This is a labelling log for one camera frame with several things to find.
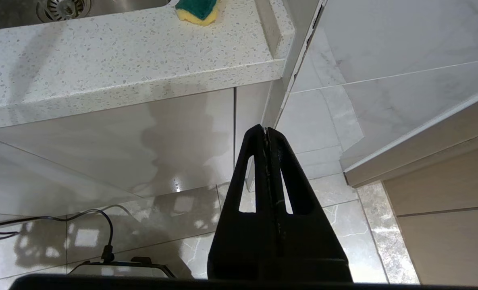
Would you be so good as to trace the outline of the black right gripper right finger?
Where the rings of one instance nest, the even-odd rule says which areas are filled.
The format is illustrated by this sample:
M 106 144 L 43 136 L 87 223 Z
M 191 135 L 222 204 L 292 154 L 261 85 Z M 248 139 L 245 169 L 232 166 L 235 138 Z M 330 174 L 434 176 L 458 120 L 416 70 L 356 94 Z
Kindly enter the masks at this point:
M 348 258 L 286 137 L 267 131 L 276 260 L 283 275 L 352 282 Z

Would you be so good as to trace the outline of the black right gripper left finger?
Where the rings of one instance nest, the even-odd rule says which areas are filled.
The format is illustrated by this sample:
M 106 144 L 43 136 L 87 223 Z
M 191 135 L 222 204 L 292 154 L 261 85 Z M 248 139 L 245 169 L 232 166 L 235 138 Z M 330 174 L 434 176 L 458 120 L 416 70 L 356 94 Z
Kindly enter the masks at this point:
M 239 208 L 250 157 L 254 158 L 257 178 L 256 211 L 244 213 Z M 279 174 L 273 173 L 270 138 L 261 125 L 255 125 L 244 135 L 208 254 L 210 279 L 280 280 L 278 181 Z

